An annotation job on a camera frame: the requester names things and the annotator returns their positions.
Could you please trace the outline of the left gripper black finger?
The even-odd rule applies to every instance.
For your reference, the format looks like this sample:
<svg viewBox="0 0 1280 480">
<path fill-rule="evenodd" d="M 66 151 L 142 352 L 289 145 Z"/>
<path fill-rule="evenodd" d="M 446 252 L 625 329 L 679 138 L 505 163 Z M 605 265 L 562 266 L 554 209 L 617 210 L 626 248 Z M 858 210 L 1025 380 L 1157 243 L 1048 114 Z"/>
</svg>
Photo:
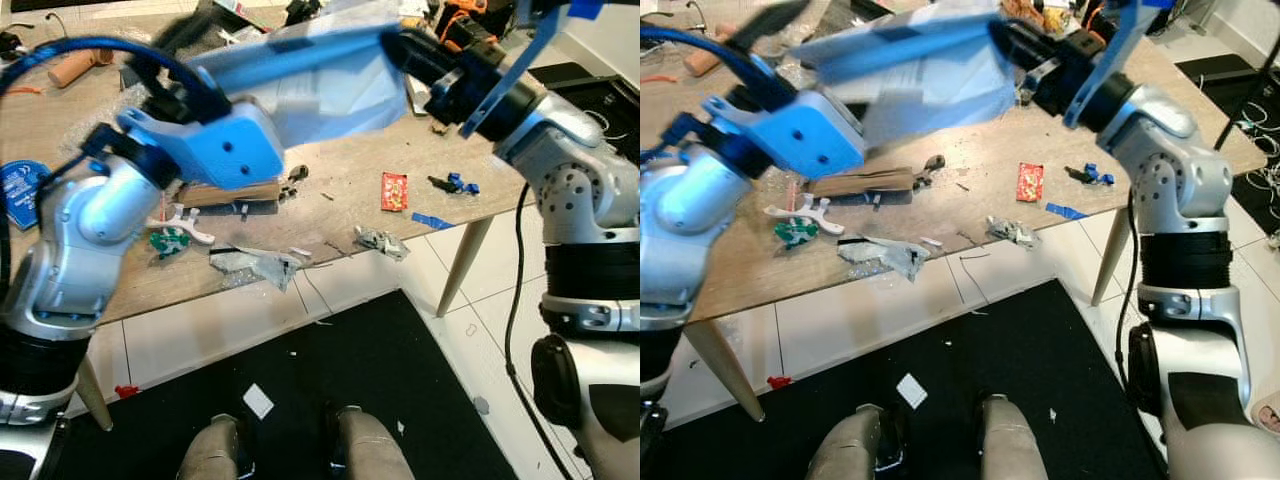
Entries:
<svg viewBox="0 0 1280 480">
<path fill-rule="evenodd" d="M 216 19 L 209 10 L 196 10 L 166 24 L 150 44 L 174 59 L 188 61 L 216 47 Z"/>
<path fill-rule="evenodd" d="M 777 35 L 794 23 L 810 4 L 810 0 L 790 0 L 759 9 L 727 38 L 727 47 L 749 52 L 759 38 Z"/>
</svg>

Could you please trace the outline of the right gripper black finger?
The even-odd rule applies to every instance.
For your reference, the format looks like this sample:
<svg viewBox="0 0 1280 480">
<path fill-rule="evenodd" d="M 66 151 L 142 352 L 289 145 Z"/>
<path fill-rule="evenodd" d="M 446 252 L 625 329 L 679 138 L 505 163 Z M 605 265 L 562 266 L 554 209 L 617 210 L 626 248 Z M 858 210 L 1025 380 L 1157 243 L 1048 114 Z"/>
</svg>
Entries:
<svg viewBox="0 0 1280 480">
<path fill-rule="evenodd" d="M 1024 20 L 993 20 L 989 37 L 996 50 L 1020 69 L 1034 69 L 1051 59 L 1051 46 Z"/>
<path fill-rule="evenodd" d="M 390 64 L 417 81 L 438 81 L 449 73 L 449 56 L 439 47 L 439 42 L 421 29 L 383 35 L 383 51 Z"/>
</svg>

